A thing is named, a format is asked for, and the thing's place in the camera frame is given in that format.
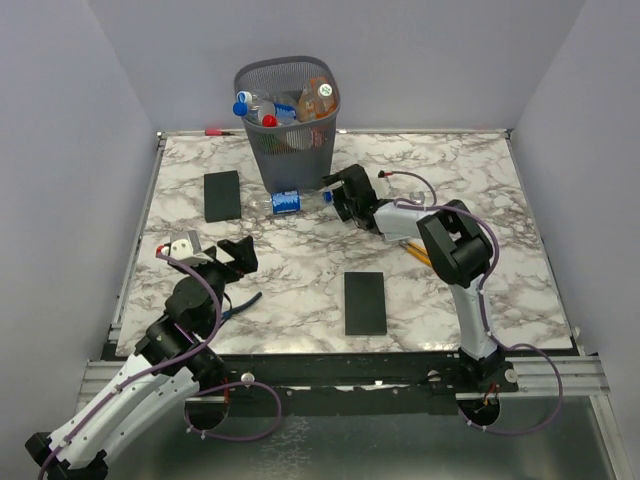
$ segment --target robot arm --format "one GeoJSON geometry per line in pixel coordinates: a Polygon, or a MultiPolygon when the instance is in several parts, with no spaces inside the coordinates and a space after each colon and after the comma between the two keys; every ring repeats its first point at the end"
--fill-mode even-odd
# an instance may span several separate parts
{"type": "MultiPolygon", "coordinates": [[[[478,283],[489,269],[493,248],[480,227],[452,210],[408,210],[391,200],[378,199],[360,165],[324,178],[327,187],[338,182],[333,199],[343,221],[352,220],[358,228],[383,235],[386,241],[422,239],[435,273],[451,289],[460,322],[460,354],[470,379],[479,382],[486,378],[503,354],[486,334],[480,310],[484,302],[491,327],[489,303],[478,293],[478,283]]],[[[460,200],[447,206],[468,212],[460,200]]]]}
{"type": "MultiPolygon", "coordinates": [[[[191,266],[221,300],[225,285],[255,272],[258,262],[251,237],[238,243],[223,240],[218,246],[233,260],[216,260],[216,247],[202,251],[195,232],[173,236],[158,252],[191,266]]],[[[203,348],[195,335],[211,335],[216,320],[212,305],[213,299],[194,278],[182,279],[165,302],[165,314],[149,326],[109,384],[65,425],[51,433],[36,433],[27,441],[27,450],[44,465],[42,471],[49,480],[103,480],[108,465],[172,406],[225,383],[222,361],[209,347],[203,348]],[[183,361],[167,363],[183,356],[183,361]],[[154,367],[155,372],[142,375],[154,367]],[[83,426],[74,432],[81,422],[83,426]]]]}

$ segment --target wire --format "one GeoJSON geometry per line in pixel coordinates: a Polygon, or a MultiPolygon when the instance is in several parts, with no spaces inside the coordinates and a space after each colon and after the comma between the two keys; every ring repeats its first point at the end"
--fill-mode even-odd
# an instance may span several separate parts
{"type": "Polygon", "coordinates": [[[500,341],[500,339],[498,339],[498,337],[496,337],[495,333],[493,333],[489,325],[489,318],[485,308],[484,285],[487,283],[489,276],[496,269],[498,260],[500,259],[500,245],[498,242],[498,237],[496,237],[496,234],[493,232],[493,230],[491,229],[491,227],[487,222],[482,220],[477,215],[474,215],[473,213],[467,212],[466,210],[462,210],[460,208],[451,207],[448,205],[432,205],[432,206],[416,205],[415,202],[406,198],[396,198],[393,201],[393,204],[396,207],[402,208],[405,210],[421,210],[424,212],[437,212],[437,211],[444,210],[447,212],[457,213],[459,215],[463,215],[465,217],[468,217],[474,220],[478,225],[482,227],[482,229],[491,238],[491,243],[493,244],[493,258],[491,259],[491,263],[489,264],[489,268],[487,269],[487,272],[482,276],[482,279],[478,283],[478,300],[480,302],[480,318],[482,319],[482,325],[483,325],[484,331],[487,334],[487,336],[496,345],[498,345],[500,348],[504,349],[505,351],[514,351],[520,348],[528,348],[529,350],[533,350],[534,352],[536,352],[538,355],[540,355],[542,358],[544,358],[547,361],[547,363],[549,364],[549,366],[553,370],[553,373],[556,376],[556,380],[558,381],[558,402],[556,403],[555,409],[553,410],[551,415],[549,415],[545,420],[543,420],[542,422],[540,422],[538,425],[534,427],[527,428],[524,430],[511,430],[511,431],[499,430],[491,427],[478,425],[472,422],[471,420],[469,420],[469,418],[467,418],[467,416],[462,412],[462,410],[460,410],[460,414],[466,420],[467,425],[477,430],[482,430],[483,432],[492,433],[494,435],[503,435],[503,436],[527,435],[529,433],[534,433],[545,428],[547,425],[552,423],[557,418],[558,414],[560,413],[560,410],[562,410],[562,404],[564,402],[564,387],[562,385],[562,377],[560,375],[560,371],[558,370],[558,367],[556,366],[555,363],[553,363],[553,360],[551,360],[551,357],[547,355],[545,352],[543,352],[541,349],[539,349],[538,347],[534,347],[533,345],[530,345],[528,343],[518,343],[516,345],[512,345],[511,347],[506,346],[504,343],[500,341]]]}
{"type": "Polygon", "coordinates": [[[424,178],[422,175],[418,175],[417,173],[413,173],[413,172],[405,172],[402,170],[392,170],[390,172],[385,172],[383,170],[380,170],[380,173],[378,173],[378,177],[381,177],[381,176],[390,177],[391,175],[406,175],[408,177],[417,178],[429,188],[429,191],[431,192],[431,196],[433,197],[433,203],[431,204],[431,206],[434,206],[436,203],[438,203],[438,195],[436,194],[436,189],[433,188],[433,185],[431,185],[431,183],[429,183],[429,181],[426,178],[424,178]]]}
{"type": "Polygon", "coordinates": [[[156,258],[159,258],[160,260],[166,261],[170,265],[173,265],[173,266],[179,268],[184,273],[186,273],[186,274],[190,275],[191,277],[193,277],[202,286],[202,288],[204,288],[205,291],[209,294],[209,296],[211,297],[211,300],[213,301],[214,311],[215,311],[215,315],[216,315],[216,321],[215,321],[213,330],[211,331],[209,336],[200,345],[198,345],[193,350],[190,350],[190,351],[188,351],[186,353],[183,353],[182,355],[178,355],[177,357],[175,357],[175,358],[173,358],[171,360],[167,360],[165,362],[161,362],[161,363],[159,363],[159,364],[157,364],[155,366],[147,368],[146,370],[142,370],[141,372],[138,372],[135,375],[132,375],[132,376],[126,378],[123,382],[121,382],[118,385],[116,385],[112,391],[107,393],[91,410],[89,410],[89,412],[87,412],[85,417],[82,420],[80,420],[76,424],[76,426],[67,435],[65,435],[63,437],[62,443],[60,445],[58,445],[57,447],[55,447],[51,451],[49,456],[45,459],[44,463],[40,467],[40,471],[38,473],[38,480],[44,480],[44,475],[45,475],[47,469],[49,468],[49,465],[58,456],[58,453],[60,453],[60,451],[62,451],[62,449],[66,445],[71,443],[71,441],[78,434],[78,432],[80,430],[82,430],[84,428],[84,426],[100,410],[102,410],[102,408],[107,403],[109,403],[109,401],[113,397],[115,397],[118,393],[120,393],[123,389],[125,389],[129,385],[131,385],[133,382],[139,380],[140,378],[142,378],[142,377],[144,377],[146,375],[149,375],[151,373],[157,372],[159,370],[163,370],[163,369],[165,369],[167,367],[170,367],[171,365],[175,365],[177,363],[181,363],[181,362],[183,362],[185,360],[188,360],[188,359],[194,357],[195,355],[198,355],[201,351],[203,351],[205,348],[207,348],[209,343],[211,343],[211,341],[213,341],[213,339],[217,335],[218,331],[220,330],[220,327],[222,326],[222,313],[221,313],[222,312],[222,308],[220,306],[220,300],[218,300],[218,296],[213,291],[213,288],[211,288],[211,285],[209,285],[209,283],[204,278],[202,278],[202,276],[198,272],[196,272],[193,268],[191,268],[190,266],[180,262],[179,260],[176,260],[176,259],[171,258],[171,257],[167,257],[166,255],[163,255],[163,254],[161,254],[159,252],[156,253],[156,258]]]}
{"type": "Polygon", "coordinates": [[[222,295],[224,295],[224,298],[226,298],[227,302],[229,302],[229,310],[233,310],[233,303],[231,303],[231,297],[227,294],[227,292],[224,292],[222,295]]]}
{"type": "Polygon", "coordinates": [[[253,297],[251,297],[249,300],[247,300],[242,305],[238,305],[235,308],[230,308],[226,312],[223,312],[222,313],[222,324],[224,325],[227,322],[227,320],[229,320],[233,315],[235,315],[237,313],[244,312],[247,308],[249,308],[251,305],[253,305],[258,300],[260,300],[260,298],[262,298],[262,292],[256,293],[253,297]]]}
{"type": "Polygon", "coordinates": [[[491,386],[489,387],[489,390],[487,390],[487,393],[484,394],[484,397],[482,398],[482,403],[486,406],[488,403],[488,397],[489,395],[491,395],[491,392],[493,392],[496,389],[496,382],[493,382],[491,384],[491,386]]]}
{"type": "Polygon", "coordinates": [[[262,438],[268,437],[269,435],[271,435],[273,432],[275,432],[278,427],[280,426],[280,424],[282,423],[282,402],[280,401],[280,397],[278,396],[278,392],[276,392],[272,387],[270,387],[269,385],[265,384],[265,383],[261,383],[261,382],[232,382],[232,383],[227,383],[224,385],[219,385],[217,387],[213,387],[213,388],[209,388],[207,390],[203,390],[202,392],[199,392],[196,397],[201,397],[203,395],[209,395],[211,393],[215,393],[215,392],[219,392],[220,390],[225,390],[228,388],[234,388],[234,387],[243,387],[243,386],[254,386],[254,387],[259,387],[262,388],[264,390],[266,390],[267,392],[269,392],[271,394],[271,396],[275,399],[276,401],[276,418],[273,421],[273,423],[271,424],[271,426],[269,428],[267,428],[264,432],[261,433],[257,433],[254,435],[247,435],[244,437],[234,437],[234,436],[230,436],[230,435],[221,435],[219,433],[213,433],[210,431],[206,431],[206,430],[199,430],[196,427],[193,426],[193,424],[191,423],[191,419],[189,418],[189,413],[187,412],[186,408],[184,411],[184,421],[187,423],[188,425],[188,429],[187,429],[187,433],[197,433],[200,435],[204,435],[205,437],[209,437],[209,438],[216,438],[218,440],[226,440],[229,442],[253,442],[255,440],[260,440],[262,438]]]}

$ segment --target wastebasket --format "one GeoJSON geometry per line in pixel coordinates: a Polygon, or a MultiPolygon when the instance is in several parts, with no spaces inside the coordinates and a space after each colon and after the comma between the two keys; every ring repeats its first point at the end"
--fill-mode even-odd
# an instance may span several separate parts
{"type": "Polygon", "coordinates": [[[318,190],[331,171],[340,93],[329,67],[313,57],[283,57],[252,63],[234,79],[241,90],[283,92],[296,101],[312,78],[325,77],[333,87],[336,108],[324,118],[298,125],[263,127],[242,119],[262,182],[269,193],[318,190]]]}

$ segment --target water bottle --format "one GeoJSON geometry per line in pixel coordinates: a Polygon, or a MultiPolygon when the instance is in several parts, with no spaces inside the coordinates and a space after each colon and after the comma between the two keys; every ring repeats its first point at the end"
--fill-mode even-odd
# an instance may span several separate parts
{"type": "Polygon", "coordinates": [[[246,118],[251,123],[262,125],[265,117],[276,115],[276,107],[267,100],[253,100],[251,103],[236,102],[233,104],[233,113],[246,118]]]}
{"type": "Polygon", "coordinates": [[[286,93],[269,93],[265,90],[242,90],[236,95],[236,101],[251,104],[256,100],[265,100],[276,107],[277,117],[298,117],[298,102],[286,93]]]}
{"type": "MultiPolygon", "coordinates": [[[[274,117],[266,115],[262,119],[263,127],[290,127],[300,125],[300,122],[291,117],[274,117]]],[[[313,134],[308,129],[276,133],[276,138],[296,150],[308,150],[313,145],[313,134]]]]}
{"type": "Polygon", "coordinates": [[[247,206],[255,208],[265,215],[281,215],[299,211],[314,212],[333,203],[331,192],[289,192],[268,193],[252,196],[247,206]]]}

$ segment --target white marble tabletop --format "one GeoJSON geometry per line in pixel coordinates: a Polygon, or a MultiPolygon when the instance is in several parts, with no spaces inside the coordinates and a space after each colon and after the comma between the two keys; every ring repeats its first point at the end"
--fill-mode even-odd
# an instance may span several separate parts
{"type": "MultiPolygon", "coordinates": [[[[507,143],[500,134],[338,134],[333,171],[353,163],[371,176],[409,170],[428,178],[441,203],[454,198],[493,226],[501,260],[488,282],[495,330],[507,344],[569,348],[569,329],[507,143]]],[[[162,313],[181,278],[154,257],[171,233],[195,229],[203,247],[252,235],[255,274],[227,287],[234,304],[264,297],[233,317],[213,341],[218,353],[328,353],[457,348],[459,327],[446,284],[398,245],[342,223],[332,207],[282,217],[244,208],[243,218],[207,224],[203,175],[237,170],[243,205],[266,192],[246,137],[170,137],[143,233],[117,353],[130,354],[162,313]],[[384,273],[388,334],[344,333],[343,274],[384,273]]],[[[410,177],[389,179],[392,196],[422,189],[410,177]]]]}

